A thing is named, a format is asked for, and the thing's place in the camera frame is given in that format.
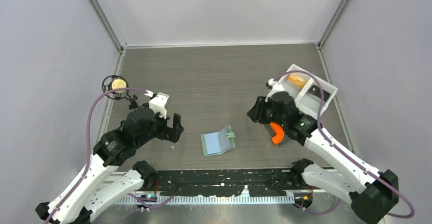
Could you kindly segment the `green leather card holder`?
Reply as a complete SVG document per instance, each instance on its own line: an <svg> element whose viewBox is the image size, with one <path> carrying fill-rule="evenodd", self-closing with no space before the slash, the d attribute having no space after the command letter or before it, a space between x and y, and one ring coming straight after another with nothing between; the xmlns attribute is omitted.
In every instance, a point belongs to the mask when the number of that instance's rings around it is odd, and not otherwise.
<svg viewBox="0 0 432 224"><path fill-rule="evenodd" d="M220 155L235 148L235 133L230 125L218 132L201 135L203 155L205 157Z"/></svg>

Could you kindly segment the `black credit card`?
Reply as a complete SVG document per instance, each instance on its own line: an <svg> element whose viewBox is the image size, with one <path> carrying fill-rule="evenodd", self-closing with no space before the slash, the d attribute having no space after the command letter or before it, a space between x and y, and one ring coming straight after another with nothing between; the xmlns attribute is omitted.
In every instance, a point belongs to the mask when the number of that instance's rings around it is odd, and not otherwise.
<svg viewBox="0 0 432 224"><path fill-rule="evenodd" d="M316 97L318 99L318 101L321 100L321 96L322 96L324 102L327 102L327 100L329 99L329 97L331 95L329 92L327 92L324 89L322 90L322 93L321 93L321 89L319 88L318 85L312 85L308 91L308 94L310 96Z"/></svg>

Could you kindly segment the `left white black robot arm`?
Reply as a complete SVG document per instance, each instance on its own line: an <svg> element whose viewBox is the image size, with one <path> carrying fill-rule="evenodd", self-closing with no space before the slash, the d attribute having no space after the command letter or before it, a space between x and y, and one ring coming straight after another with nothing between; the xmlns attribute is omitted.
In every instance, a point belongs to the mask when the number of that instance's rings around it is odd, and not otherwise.
<svg viewBox="0 0 432 224"><path fill-rule="evenodd" d="M121 121L120 127L105 133L93 148L89 162L69 186L53 201L40 203L35 211L46 223L91 223L123 196L142 188L151 190L157 173L146 161L136 162L125 176L99 190L99 185L136 151L152 139L179 141L184 131L181 116L173 125L159 112L140 107Z"/></svg>

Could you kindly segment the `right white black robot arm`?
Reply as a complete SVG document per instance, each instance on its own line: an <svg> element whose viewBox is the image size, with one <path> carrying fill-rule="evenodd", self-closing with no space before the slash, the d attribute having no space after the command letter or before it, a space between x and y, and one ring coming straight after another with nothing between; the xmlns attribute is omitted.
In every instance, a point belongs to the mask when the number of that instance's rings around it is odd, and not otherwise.
<svg viewBox="0 0 432 224"><path fill-rule="evenodd" d="M369 165L343 147L318 121L297 108L288 92L259 96L247 116L260 124L275 123L290 139L315 152L337 173L302 159L291 170L296 188L318 187L349 204L365 223L378 223L399 202L398 177Z"/></svg>

